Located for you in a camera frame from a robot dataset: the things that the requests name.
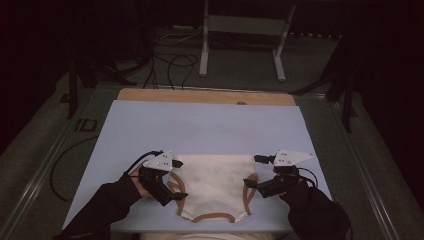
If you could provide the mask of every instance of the floor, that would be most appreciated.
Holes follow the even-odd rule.
[[[281,83],[276,80],[272,44],[258,43],[258,38],[250,36],[216,34],[212,36],[208,75],[199,77],[199,64],[194,64],[193,70],[191,65],[193,56],[200,57],[201,38],[194,30],[175,31],[192,37],[184,41],[182,36],[165,37],[162,44],[156,45],[152,74],[156,78],[149,79],[148,88],[170,88],[171,82],[176,90],[286,93],[317,80],[337,45],[337,41],[329,39],[289,37],[282,53],[287,81]],[[166,54],[184,54],[191,61],[179,57],[173,63],[185,67],[170,66],[169,61],[178,55]],[[120,66],[130,64],[121,62]],[[153,62],[149,66],[128,79],[142,87]],[[58,81],[56,93],[1,155],[0,239],[42,240],[60,232],[95,146],[93,137],[100,133],[112,101],[125,87],[102,76],[99,79],[95,89],[80,86],[80,107],[74,118],[68,120],[68,105],[60,103],[67,92],[65,75]],[[361,96],[354,96],[355,116],[351,118],[352,133],[348,134],[339,121],[339,104],[323,98],[327,89],[328,85],[322,86],[295,96],[295,100],[332,195],[352,221],[353,239],[423,239],[424,214],[363,108]],[[98,125],[93,132],[78,131],[78,119],[94,119]],[[113,239],[130,236],[114,233]],[[285,239],[298,238],[290,234]]]

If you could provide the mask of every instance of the white table surface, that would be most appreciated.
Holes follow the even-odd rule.
[[[84,172],[64,227],[100,185],[115,182],[141,155],[153,150],[175,154],[275,155],[278,149],[315,154],[297,106],[254,106],[207,103],[163,103],[115,100]],[[314,172],[319,189],[331,198],[317,157],[297,165]],[[260,182],[274,176],[271,164],[256,164]],[[305,171],[301,174],[313,179]],[[162,207],[143,198],[127,218],[112,224],[124,232],[283,232],[292,228],[288,205],[277,196],[256,193],[252,215],[237,223],[204,220],[192,223],[176,214],[170,202]]]

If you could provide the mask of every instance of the dark background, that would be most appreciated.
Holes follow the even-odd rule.
[[[280,18],[287,11],[282,1],[249,0],[237,7],[240,2],[211,1],[210,12]],[[148,41],[135,54],[122,46],[150,35],[154,26],[197,28],[201,9],[198,0],[1,0],[0,152],[55,91],[75,47],[106,65],[137,58],[149,50]],[[420,0],[302,1],[290,31],[297,37],[343,36],[325,73],[355,72],[355,90],[424,208],[423,16]]]

